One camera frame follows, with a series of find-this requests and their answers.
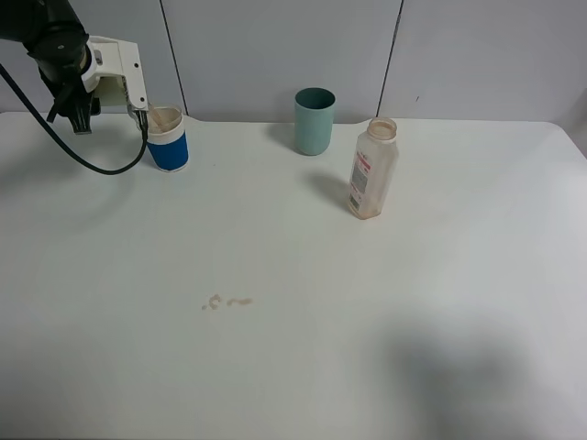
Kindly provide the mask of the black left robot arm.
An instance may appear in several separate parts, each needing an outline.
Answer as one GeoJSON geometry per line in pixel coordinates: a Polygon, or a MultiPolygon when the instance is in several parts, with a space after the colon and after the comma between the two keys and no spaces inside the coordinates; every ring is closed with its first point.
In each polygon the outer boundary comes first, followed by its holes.
{"type": "Polygon", "coordinates": [[[101,111],[99,100],[88,92],[83,75],[94,55],[89,34],[66,0],[3,1],[1,39],[24,46],[39,69],[41,80],[53,96],[47,116],[69,119],[76,134],[90,134],[91,117],[101,111]]]}

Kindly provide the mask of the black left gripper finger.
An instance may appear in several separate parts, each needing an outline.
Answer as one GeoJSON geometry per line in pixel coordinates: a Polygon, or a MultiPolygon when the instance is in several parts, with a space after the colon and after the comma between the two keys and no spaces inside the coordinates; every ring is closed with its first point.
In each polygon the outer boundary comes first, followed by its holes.
{"type": "Polygon", "coordinates": [[[101,114],[101,104],[95,92],[74,91],[65,101],[63,110],[74,134],[89,135],[92,133],[92,117],[101,114]]]}

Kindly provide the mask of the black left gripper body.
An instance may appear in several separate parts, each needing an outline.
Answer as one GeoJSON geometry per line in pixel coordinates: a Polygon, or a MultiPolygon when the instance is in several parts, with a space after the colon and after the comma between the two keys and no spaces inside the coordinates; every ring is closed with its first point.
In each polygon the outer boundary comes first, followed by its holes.
{"type": "Polygon", "coordinates": [[[84,31],[57,31],[26,44],[28,56],[38,64],[41,80],[54,98],[63,91],[72,96],[88,94],[82,81],[90,64],[88,39],[84,31]]]}

